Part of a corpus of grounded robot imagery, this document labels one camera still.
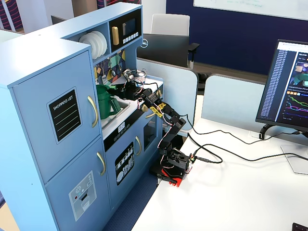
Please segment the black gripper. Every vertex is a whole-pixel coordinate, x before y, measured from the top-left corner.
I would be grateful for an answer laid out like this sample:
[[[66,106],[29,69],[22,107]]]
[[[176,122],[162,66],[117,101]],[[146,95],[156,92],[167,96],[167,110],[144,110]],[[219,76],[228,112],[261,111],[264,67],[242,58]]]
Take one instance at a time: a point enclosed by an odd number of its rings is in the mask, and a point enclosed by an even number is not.
[[[125,84],[113,85],[114,90],[118,90],[118,97],[125,100],[143,100],[143,87],[138,87],[135,82],[130,81]]]

